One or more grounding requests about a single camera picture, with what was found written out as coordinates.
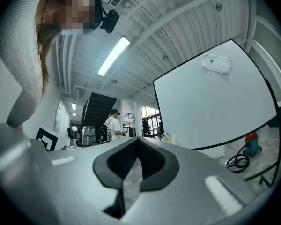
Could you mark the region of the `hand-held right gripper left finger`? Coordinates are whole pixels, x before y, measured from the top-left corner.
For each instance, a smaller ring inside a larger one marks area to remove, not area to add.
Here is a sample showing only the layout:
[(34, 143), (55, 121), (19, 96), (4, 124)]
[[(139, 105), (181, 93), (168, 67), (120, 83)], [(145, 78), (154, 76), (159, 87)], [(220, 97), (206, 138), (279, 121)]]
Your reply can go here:
[(48, 152), (47, 225), (132, 225), (125, 214), (123, 181), (137, 158), (137, 138)]

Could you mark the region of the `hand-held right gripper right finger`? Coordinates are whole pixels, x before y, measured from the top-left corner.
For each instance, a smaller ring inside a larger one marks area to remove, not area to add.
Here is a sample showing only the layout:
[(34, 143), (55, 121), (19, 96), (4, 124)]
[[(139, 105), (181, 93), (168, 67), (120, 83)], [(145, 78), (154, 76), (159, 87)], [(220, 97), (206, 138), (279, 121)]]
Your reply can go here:
[(127, 225), (246, 225), (268, 200), (207, 155), (141, 137), (140, 194)]

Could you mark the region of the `grey folding table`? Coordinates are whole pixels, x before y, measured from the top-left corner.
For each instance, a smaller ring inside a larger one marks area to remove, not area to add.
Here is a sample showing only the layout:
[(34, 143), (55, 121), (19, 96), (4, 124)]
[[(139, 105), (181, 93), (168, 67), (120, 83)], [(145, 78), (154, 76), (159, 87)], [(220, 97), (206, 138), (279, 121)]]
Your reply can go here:
[[(202, 66), (206, 53), (228, 58), (226, 75)], [(274, 94), (256, 64), (233, 40), (182, 63), (153, 82), (164, 131), (176, 145), (218, 156), (219, 147), (278, 115)]]

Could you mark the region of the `clear plastic barrel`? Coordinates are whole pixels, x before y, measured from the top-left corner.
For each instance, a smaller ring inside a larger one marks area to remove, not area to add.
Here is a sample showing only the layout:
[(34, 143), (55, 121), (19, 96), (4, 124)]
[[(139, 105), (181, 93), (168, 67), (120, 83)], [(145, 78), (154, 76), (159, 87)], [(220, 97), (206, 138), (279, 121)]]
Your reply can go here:
[(84, 126), (82, 129), (82, 146), (92, 146), (96, 143), (96, 129), (94, 126)]

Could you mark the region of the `black white patterned board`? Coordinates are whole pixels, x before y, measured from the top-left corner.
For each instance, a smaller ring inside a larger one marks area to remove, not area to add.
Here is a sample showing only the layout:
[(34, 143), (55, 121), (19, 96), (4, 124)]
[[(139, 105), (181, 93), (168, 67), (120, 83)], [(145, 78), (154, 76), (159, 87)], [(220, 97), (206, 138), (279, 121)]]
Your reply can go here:
[(59, 134), (42, 125), (37, 132), (36, 140), (41, 141), (47, 151), (54, 151), (59, 141)]

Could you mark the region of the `black staircase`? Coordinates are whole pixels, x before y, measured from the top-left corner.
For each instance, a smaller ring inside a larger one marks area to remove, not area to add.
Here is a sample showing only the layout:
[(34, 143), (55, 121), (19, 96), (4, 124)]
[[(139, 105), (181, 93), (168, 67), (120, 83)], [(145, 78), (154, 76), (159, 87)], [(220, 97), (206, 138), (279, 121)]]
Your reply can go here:
[(83, 127), (93, 126), (96, 135), (98, 135), (100, 126), (105, 123), (109, 117), (116, 101), (116, 98), (92, 92), (87, 103), (84, 105), (81, 125)]

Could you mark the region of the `orange teal vacuum cleaner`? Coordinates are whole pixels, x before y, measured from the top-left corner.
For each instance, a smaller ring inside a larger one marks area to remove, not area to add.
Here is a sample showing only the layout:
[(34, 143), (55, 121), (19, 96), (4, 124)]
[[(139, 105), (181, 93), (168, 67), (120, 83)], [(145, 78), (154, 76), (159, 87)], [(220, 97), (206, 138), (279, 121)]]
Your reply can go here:
[(262, 151), (262, 147), (259, 145), (259, 137), (257, 132), (253, 132), (245, 137), (245, 151), (244, 153), (249, 157), (256, 156)]

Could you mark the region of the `glass entrance door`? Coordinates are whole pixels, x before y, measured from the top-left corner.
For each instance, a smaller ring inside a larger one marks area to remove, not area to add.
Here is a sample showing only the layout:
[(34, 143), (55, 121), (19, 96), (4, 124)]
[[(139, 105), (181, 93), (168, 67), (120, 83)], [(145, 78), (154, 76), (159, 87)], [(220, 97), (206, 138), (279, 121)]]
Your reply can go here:
[(144, 135), (143, 128), (142, 128), (143, 136), (148, 136), (153, 138), (157, 138), (158, 136), (160, 136), (162, 124), (161, 124), (161, 116), (159, 110), (155, 108), (143, 106), (140, 109), (140, 111), (142, 115), (142, 120), (144, 118), (147, 118), (147, 121), (150, 126), (150, 134), (148, 135)]

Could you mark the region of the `long ceiling light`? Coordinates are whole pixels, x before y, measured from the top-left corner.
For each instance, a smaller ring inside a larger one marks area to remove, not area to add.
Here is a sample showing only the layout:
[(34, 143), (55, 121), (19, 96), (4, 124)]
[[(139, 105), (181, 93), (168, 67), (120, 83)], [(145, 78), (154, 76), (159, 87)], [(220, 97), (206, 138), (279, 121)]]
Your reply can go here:
[(120, 54), (130, 45), (130, 41), (123, 36), (113, 47), (111, 52), (108, 54), (106, 59), (104, 60), (103, 64), (98, 70), (99, 76), (105, 76), (105, 74), (108, 72), (108, 70), (111, 68), (113, 63), (116, 61), (116, 59), (120, 56)]

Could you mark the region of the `white crumpled sheet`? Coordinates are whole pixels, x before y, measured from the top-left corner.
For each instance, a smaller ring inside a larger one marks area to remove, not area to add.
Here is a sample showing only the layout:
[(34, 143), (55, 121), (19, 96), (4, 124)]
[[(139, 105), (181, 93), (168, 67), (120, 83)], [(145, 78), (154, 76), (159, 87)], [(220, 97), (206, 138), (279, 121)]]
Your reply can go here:
[(232, 63), (226, 57), (206, 53), (202, 60), (202, 66), (214, 72), (230, 75)]

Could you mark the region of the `person's grey sweater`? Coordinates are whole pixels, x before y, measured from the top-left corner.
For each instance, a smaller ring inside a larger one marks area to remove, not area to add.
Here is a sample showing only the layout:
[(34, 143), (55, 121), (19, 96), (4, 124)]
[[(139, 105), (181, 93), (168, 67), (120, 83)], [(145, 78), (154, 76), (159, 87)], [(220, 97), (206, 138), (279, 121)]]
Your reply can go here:
[(18, 127), (42, 99), (43, 81), (35, 15), (40, 0), (11, 0), (0, 18), (0, 57), (22, 87), (7, 122)]

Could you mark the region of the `white-framed glass partition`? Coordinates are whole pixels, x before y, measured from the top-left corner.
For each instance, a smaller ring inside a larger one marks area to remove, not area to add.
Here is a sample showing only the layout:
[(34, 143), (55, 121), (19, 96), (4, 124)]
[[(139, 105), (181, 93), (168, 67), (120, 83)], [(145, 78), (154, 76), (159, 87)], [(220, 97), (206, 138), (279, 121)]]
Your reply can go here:
[(248, 0), (249, 27), (244, 46), (281, 101), (281, 23), (265, 0)]

